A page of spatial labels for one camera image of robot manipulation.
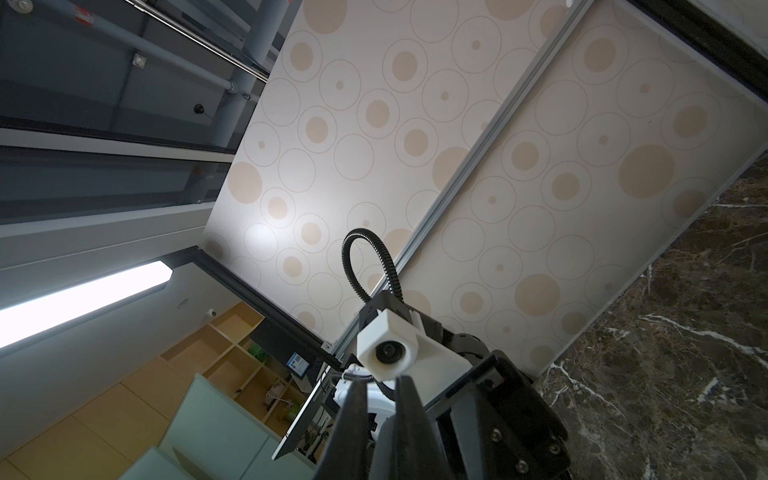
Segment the wooden wall shelf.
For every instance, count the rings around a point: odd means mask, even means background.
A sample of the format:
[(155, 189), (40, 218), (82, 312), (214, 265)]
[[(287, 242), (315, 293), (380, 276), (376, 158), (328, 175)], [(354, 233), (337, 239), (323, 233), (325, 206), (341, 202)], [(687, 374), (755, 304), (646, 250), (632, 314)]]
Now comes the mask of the wooden wall shelf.
[(264, 316), (243, 302), (210, 320), (161, 357), (186, 379), (200, 374), (279, 436), (307, 395), (289, 369), (250, 338)]

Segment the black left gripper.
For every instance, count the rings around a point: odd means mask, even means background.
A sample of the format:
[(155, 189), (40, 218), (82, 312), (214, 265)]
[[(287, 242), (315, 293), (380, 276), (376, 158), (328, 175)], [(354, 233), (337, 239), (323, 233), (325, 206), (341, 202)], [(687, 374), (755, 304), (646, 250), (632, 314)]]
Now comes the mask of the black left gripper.
[(426, 408), (454, 479), (569, 479), (568, 432), (501, 351), (493, 351)]

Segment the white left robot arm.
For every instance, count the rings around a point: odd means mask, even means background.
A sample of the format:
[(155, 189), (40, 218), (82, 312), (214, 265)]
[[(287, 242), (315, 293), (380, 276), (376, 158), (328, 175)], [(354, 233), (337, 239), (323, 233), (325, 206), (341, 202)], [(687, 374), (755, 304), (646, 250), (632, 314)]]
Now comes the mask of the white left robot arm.
[(389, 292), (359, 325), (318, 478), (569, 477), (565, 426), (503, 352)]

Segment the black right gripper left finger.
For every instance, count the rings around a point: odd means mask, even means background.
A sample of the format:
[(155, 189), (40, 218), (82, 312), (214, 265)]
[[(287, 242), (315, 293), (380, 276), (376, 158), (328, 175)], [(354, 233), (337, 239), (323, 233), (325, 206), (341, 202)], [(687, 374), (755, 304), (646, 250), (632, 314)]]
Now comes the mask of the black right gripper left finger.
[(353, 381), (314, 480), (366, 479), (367, 425), (367, 383)]

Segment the silver aluminium rail left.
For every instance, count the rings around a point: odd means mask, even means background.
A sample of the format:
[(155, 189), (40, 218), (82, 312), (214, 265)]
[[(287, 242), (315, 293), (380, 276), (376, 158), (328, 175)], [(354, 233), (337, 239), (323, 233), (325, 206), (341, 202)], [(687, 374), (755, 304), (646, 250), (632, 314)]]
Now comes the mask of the silver aluminium rail left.
[(531, 369), (573, 339), (564, 321), (594, 314), (582, 290), (594, 178), (575, 145), (589, 96), (564, 62), (595, 7), (566, 9), (398, 259), (407, 304)]

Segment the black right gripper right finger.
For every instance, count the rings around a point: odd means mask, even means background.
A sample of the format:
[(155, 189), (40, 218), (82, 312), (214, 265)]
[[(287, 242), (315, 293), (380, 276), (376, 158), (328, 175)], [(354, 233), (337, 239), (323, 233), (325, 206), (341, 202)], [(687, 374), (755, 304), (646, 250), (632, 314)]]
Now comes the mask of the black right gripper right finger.
[(411, 377), (396, 380), (393, 439), (395, 479), (451, 479), (416, 385)]

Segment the bright ceiling light strip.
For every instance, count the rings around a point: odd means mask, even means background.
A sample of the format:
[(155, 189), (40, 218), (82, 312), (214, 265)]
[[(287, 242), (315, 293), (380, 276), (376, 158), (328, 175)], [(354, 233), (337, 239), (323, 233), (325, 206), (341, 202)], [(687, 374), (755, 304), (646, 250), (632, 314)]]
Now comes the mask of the bright ceiling light strip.
[(106, 307), (165, 286), (173, 270), (154, 261), (38, 297), (1, 311), (1, 347), (16, 347)]

